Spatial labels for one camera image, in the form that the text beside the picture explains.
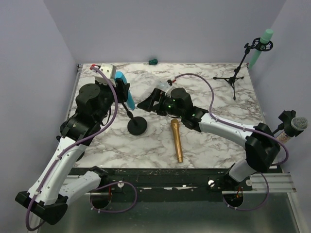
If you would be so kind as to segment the blue microphone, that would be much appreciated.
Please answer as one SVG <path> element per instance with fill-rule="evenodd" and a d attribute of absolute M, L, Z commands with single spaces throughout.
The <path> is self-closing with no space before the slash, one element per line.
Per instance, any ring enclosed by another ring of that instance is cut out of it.
<path fill-rule="evenodd" d="M 130 92 L 130 83 L 127 82 L 125 75 L 121 71 L 117 71 L 114 80 L 118 103 L 126 103 L 129 109 L 134 110 L 135 102 Z"/>

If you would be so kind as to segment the black blue-microphone desk stand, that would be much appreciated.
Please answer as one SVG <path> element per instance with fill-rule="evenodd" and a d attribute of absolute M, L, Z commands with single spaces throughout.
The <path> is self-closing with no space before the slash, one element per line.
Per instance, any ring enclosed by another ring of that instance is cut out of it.
<path fill-rule="evenodd" d="M 138 136 L 147 130 L 147 121 L 141 116 L 134 116 L 133 113 L 126 107 L 125 103 L 121 103 L 124 107 L 127 116 L 130 118 L 127 124 L 127 129 L 130 134 Z"/>

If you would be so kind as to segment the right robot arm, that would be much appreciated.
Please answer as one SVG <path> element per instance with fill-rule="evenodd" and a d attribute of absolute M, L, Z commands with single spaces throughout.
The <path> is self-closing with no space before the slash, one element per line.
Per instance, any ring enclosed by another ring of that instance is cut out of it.
<path fill-rule="evenodd" d="M 155 88 L 138 108 L 160 116 L 178 117 L 188 129 L 212 133 L 242 146 L 246 157 L 231 166 L 223 179 L 229 190 L 235 190 L 246 177 L 256 172 L 267 172 L 280 151 L 280 145 L 273 140 L 267 125 L 260 123 L 247 131 L 246 125 L 237 129 L 233 122 L 223 124 L 220 119 L 213 119 L 208 110 L 194 106 L 184 88 L 175 88 L 169 94 Z"/>

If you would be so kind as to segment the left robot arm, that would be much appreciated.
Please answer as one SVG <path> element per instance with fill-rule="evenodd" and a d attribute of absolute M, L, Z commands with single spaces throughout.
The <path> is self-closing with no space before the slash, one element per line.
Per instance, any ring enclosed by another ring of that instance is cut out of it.
<path fill-rule="evenodd" d="M 117 78 L 116 84 L 99 82 L 83 85 L 76 97 L 77 109 L 60 127 L 58 147 L 47 167 L 28 191 L 19 192 L 16 202 L 27 208 L 26 227 L 30 226 L 30 213 L 42 222 L 56 224 L 66 213 L 68 206 L 88 191 L 102 192 L 108 180 L 103 171 L 94 167 L 73 183 L 63 185 L 78 158 L 85 152 L 95 136 L 106 130 L 112 122 L 103 124 L 111 106 L 128 99 L 130 84 Z"/>

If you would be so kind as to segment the gold microphone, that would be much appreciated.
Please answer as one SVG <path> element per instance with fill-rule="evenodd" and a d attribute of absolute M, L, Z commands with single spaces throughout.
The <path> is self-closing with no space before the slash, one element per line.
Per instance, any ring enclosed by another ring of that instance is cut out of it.
<path fill-rule="evenodd" d="M 171 120 L 171 130 L 173 133 L 173 141 L 175 146 L 176 158 L 179 163 L 183 162 L 183 153 L 181 147 L 181 139 L 179 132 L 179 121 L 177 119 Z"/>

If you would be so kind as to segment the black tripod microphone stand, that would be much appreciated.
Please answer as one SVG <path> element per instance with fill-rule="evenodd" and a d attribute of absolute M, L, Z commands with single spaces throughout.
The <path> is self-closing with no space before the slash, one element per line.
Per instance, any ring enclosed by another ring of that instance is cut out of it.
<path fill-rule="evenodd" d="M 233 89 L 233 100 L 236 100 L 236 95 L 235 95 L 235 82 L 237 81 L 237 80 L 242 80 L 242 79 L 244 79 L 244 76 L 242 76 L 242 77 L 237 77 L 237 75 L 238 75 L 238 73 L 239 73 L 239 71 L 240 71 L 240 69 L 241 69 L 241 67 L 242 67 L 242 64 L 244 63 L 244 61 L 245 61 L 245 59 L 246 59 L 246 56 L 250 53 L 250 51 L 251 50 L 253 50 L 254 49 L 254 47 L 253 47 L 253 42 L 252 42 L 252 44 L 250 45 L 249 43 L 246 43 L 245 45 L 244 45 L 244 48 L 245 48 L 245 50 L 244 50 L 244 56 L 243 56 L 243 58 L 242 58 L 242 60 L 241 60 L 241 62 L 239 63 L 239 65 L 234 69 L 234 75 L 233 76 L 231 76 L 231 77 L 213 77 L 213 79 L 214 80 L 225 80 L 230 86 L 231 86 L 231 88 Z"/>

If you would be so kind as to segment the mint green microphone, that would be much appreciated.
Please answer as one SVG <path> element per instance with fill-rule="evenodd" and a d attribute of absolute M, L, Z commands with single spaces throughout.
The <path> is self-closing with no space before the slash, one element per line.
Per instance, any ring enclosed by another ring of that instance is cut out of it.
<path fill-rule="evenodd" d="M 273 42 L 271 41 L 274 31 L 272 29 L 266 29 L 264 34 L 260 38 L 256 38 L 253 41 L 254 54 L 248 64 L 248 68 L 251 69 L 262 52 L 270 51 L 273 48 Z"/>

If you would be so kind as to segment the black stand holding silver microphone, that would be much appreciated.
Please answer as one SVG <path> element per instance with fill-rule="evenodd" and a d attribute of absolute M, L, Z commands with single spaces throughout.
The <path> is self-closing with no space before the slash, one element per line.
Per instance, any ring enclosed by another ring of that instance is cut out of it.
<path fill-rule="evenodd" d="M 282 123 L 279 124 L 277 129 L 272 132 L 272 135 L 275 135 L 277 132 L 282 131 L 290 137 L 297 136 L 298 131 L 294 129 L 294 127 L 291 125 L 291 122 L 295 117 L 296 117 L 295 110 L 283 111 L 278 117 L 282 121 Z"/>

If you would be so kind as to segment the silver mesh head microphone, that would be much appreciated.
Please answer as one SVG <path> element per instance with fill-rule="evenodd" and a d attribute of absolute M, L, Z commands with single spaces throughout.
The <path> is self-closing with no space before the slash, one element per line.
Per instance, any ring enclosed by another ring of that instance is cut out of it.
<path fill-rule="evenodd" d="M 307 129 L 308 123 L 305 117 L 294 117 L 291 120 L 285 120 L 280 126 L 281 133 L 276 137 L 277 140 L 281 143 L 288 142 Z"/>

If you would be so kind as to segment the clear plastic packet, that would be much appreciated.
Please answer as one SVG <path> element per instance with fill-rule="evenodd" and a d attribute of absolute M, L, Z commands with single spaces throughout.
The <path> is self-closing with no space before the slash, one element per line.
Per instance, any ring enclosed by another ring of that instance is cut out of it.
<path fill-rule="evenodd" d="M 168 84 L 166 80 L 164 80 L 164 81 L 158 81 L 155 87 L 161 91 L 166 92 L 170 88 L 170 85 Z"/>

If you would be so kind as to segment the green handled screwdriver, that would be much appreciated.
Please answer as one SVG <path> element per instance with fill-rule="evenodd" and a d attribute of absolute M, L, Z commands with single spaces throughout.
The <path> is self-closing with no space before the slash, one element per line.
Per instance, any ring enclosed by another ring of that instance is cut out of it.
<path fill-rule="evenodd" d="M 148 61 L 147 64 L 150 66 L 156 66 L 158 64 L 158 60 L 157 59 L 151 59 Z"/>

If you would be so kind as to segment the aluminium frame rail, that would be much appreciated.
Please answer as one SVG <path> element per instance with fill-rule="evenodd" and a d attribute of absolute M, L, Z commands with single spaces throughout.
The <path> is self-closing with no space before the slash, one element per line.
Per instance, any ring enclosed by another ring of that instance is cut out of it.
<path fill-rule="evenodd" d="M 63 190 L 64 187 L 70 186 L 71 183 L 75 182 L 77 179 L 80 179 L 82 175 L 68 175 L 67 178 L 65 179 L 61 190 Z M 264 177 L 262 177 L 260 174 L 254 174 L 250 178 L 247 178 L 245 181 L 245 184 L 242 185 L 240 184 L 240 193 L 243 194 L 251 194 L 251 193 L 256 193 L 256 194 L 263 194 L 266 193 L 267 189 L 267 184 L 265 182 L 265 179 L 268 182 L 269 186 L 269 192 L 270 193 L 295 193 L 297 192 L 294 182 L 292 180 L 291 174 L 290 173 L 266 173 L 264 174 Z M 183 184 L 182 186 L 177 186 L 177 187 L 164 187 L 162 189 L 171 191 L 171 190 L 189 190 L 189 191 L 194 191 L 198 189 L 198 186 L 190 186 Z M 222 194 L 235 194 L 237 191 L 222 191 Z"/>

